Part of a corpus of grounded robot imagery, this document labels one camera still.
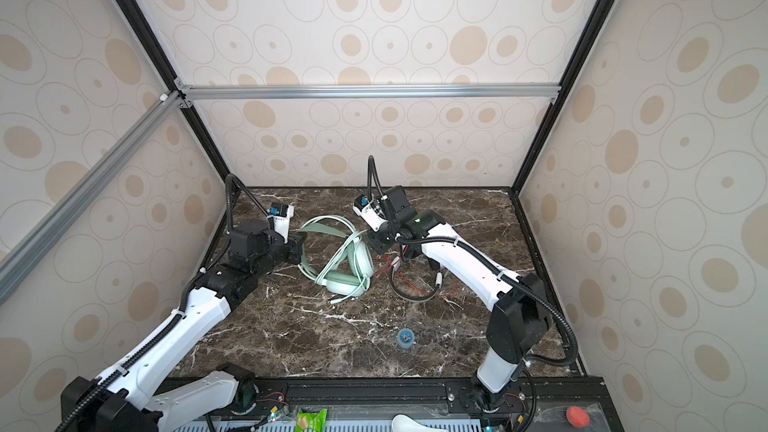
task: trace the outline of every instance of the green snack package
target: green snack package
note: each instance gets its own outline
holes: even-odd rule
[[[326,416],[328,409],[322,409],[317,414],[306,414],[299,409],[299,415],[296,416],[296,432],[322,432],[326,426]]]

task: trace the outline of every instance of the headphones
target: headphones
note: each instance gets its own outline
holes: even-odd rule
[[[320,221],[326,218],[340,222],[349,229],[350,234],[321,224]],[[345,239],[320,273],[317,273],[317,270],[309,264],[304,252],[299,264],[299,270],[314,283],[324,286],[328,292],[344,296],[331,300],[332,304],[338,304],[350,297],[359,297],[368,290],[371,285],[371,276],[373,276],[373,260],[368,251],[368,245],[363,240],[365,231],[357,230],[349,220],[341,216],[317,216],[306,221],[298,232],[317,232]],[[338,270],[345,258],[350,261],[351,274]]]

